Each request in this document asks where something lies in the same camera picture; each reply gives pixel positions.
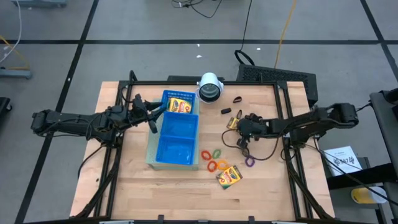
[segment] yellow cable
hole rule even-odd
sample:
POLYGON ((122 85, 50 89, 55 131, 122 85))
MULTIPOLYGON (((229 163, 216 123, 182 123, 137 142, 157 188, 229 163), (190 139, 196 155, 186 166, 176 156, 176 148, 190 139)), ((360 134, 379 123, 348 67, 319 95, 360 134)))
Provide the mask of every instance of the yellow cable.
POLYGON ((293 11, 296 8, 296 3, 297 3, 297 0, 293 0, 293 5, 292 5, 292 8, 290 9, 289 17, 287 18, 284 30, 282 31, 282 35, 280 37, 279 45, 278 45, 278 52, 276 53, 274 68, 276 68, 276 65, 278 64, 280 47, 282 46, 282 41, 284 40, 284 37, 285 37, 285 31, 286 31, 287 27, 289 26, 290 18, 292 18, 293 11))
MULTIPOLYGON (((6 41, 5 38, 4 38, 2 35, 0 35, 0 39, 1 39, 4 43, 6 43, 6 45, 7 45, 8 47, 12 48, 12 45, 11 45, 8 41, 6 41)), ((11 68, 7 68, 7 69, 11 69, 11 70, 29 70, 29 62, 24 58, 24 56, 22 56, 21 53, 19 53, 19 52, 17 51, 17 49, 14 49, 14 52, 19 56, 19 58, 20 58, 23 62, 25 62, 25 67, 11 67, 11 68)))

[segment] blue basket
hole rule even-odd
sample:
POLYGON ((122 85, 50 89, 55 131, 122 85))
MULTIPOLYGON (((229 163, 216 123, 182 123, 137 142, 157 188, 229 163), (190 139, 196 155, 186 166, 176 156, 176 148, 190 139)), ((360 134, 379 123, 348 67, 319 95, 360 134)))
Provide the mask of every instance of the blue basket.
POLYGON ((193 113, 193 107, 195 106, 195 93, 189 93, 184 91, 175 91, 175 90, 164 90, 162 96, 162 107, 166 108, 167 103, 170 98, 177 98, 180 100, 185 100, 191 104, 191 114, 193 113))
POLYGON ((195 157, 199 116, 165 112, 156 161, 192 165, 195 157))

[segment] orange rubber band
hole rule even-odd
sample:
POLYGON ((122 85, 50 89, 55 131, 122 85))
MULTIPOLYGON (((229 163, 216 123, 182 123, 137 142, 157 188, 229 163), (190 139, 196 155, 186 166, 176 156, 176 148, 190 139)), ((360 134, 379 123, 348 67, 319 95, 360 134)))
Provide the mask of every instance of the orange rubber band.
POLYGON ((207 150, 202 151, 200 154, 201 154, 201 158, 204 160, 209 161, 211 159, 211 154, 207 150))
POLYGON ((225 160, 220 160, 220 161, 218 161, 218 163, 217 163, 217 169, 219 169, 219 170, 226 170, 226 169, 228 169, 229 167, 228 167, 228 163, 225 161, 225 160))
POLYGON ((214 171, 216 171, 217 170, 217 163, 216 163, 216 161, 210 161, 209 162, 209 164, 207 164, 207 170, 209 171, 209 172, 214 172, 214 171))

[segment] wooden tabletop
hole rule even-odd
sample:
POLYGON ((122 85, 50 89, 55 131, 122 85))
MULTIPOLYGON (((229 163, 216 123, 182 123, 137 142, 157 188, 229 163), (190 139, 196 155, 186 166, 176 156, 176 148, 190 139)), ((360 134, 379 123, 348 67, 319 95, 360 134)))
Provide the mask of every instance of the wooden tabletop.
MULTIPOLYGON (((103 82, 96 112, 114 105, 117 87, 118 82, 103 82)), ((289 82, 288 88, 293 114, 297 116, 308 112, 303 83, 289 82)), ((193 85, 136 85, 133 86, 132 96, 140 93, 142 99, 152 101, 161 98, 163 90, 193 92, 195 89, 193 85)), ((280 96, 286 118, 282 92, 280 96)), ((256 220, 295 220, 286 164, 280 158, 281 141, 269 160, 257 161, 254 167, 245 165, 238 149, 223 145, 221 133, 226 130, 230 117, 235 116, 239 109, 243 115, 256 113, 263 118, 277 118, 273 88, 227 85, 215 103, 200 105, 199 150, 221 149, 220 159, 236 165, 243 175, 242 180, 226 190, 215 179, 216 172, 207 171, 208 162, 202 159, 198 171, 151 169, 145 163, 148 125, 143 123, 128 129, 123 142, 112 218, 156 220, 158 215, 165 215, 166 220, 248 220, 248 216, 254 216, 256 220), (236 96, 242 96, 243 101, 232 104, 236 96), (221 114, 220 110, 224 108, 231 108, 232 112, 221 114)), ((230 145, 235 145, 238 138, 235 132, 225 134, 225 140, 230 145)), ((252 141, 249 143, 250 152, 256 157, 266 157, 272 152, 275 141, 252 141)), ((85 157, 98 146, 97 141, 90 140, 85 157)), ((103 149, 82 168, 71 215, 80 212, 96 192, 104 154, 103 149)), ((302 160, 309 191, 325 211, 334 216, 319 153, 310 147, 302 149, 302 160)), ((299 188, 297 191, 304 217, 302 194, 299 188)), ((108 191, 104 194, 103 205, 106 205, 107 199, 108 191)), ((105 207, 102 206, 101 214, 105 214, 105 207)))

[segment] gray floor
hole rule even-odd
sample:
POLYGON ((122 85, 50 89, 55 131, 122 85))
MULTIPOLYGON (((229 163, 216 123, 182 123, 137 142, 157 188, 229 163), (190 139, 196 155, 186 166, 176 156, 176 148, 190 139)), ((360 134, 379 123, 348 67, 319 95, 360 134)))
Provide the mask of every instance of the gray floor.
MULTIPOLYGON (((24 9, 23 39, 78 40, 92 0, 69 0, 63 9, 24 9)), ((198 10, 210 14, 217 2, 205 0, 198 10)), ((254 0, 247 39, 279 39, 292 1, 254 0)), ((174 9, 169 0, 100 0, 88 39, 240 39, 249 1, 225 0, 216 16, 206 19, 191 9, 174 9)), ((397 1, 368 1, 385 39, 398 39, 397 1)), ((0 35, 16 39, 17 7, 0 1, 0 35)), ((376 40, 358 0, 302 0, 297 4, 285 39, 376 40)), ((0 45, 3 55, 4 45, 0 45)), ((0 79, 0 96, 12 99, 14 110, 0 129, 0 223, 13 223, 32 175, 43 139, 30 130, 33 112, 57 104, 76 45, 22 44, 18 50, 32 67, 31 80, 0 79)), ((85 45, 63 111, 92 113, 102 81, 127 79, 133 69, 139 80, 165 80, 169 75, 214 72, 236 79, 239 45, 85 45)), ((389 45, 398 57, 398 46, 389 45)), ((272 67, 277 45, 247 44, 256 64, 272 67)), ((10 56, 2 66, 20 62, 10 56)), ((380 45, 283 45, 279 68, 317 74, 320 106, 334 102, 367 103, 369 94, 397 87, 380 45)), ((372 109, 359 114, 354 129, 330 131, 323 149, 350 145, 372 166, 389 161, 372 109)), ((54 139, 25 222, 67 218, 82 161, 83 139, 54 139)), ((377 222, 374 212, 335 207, 344 220, 377 222)))

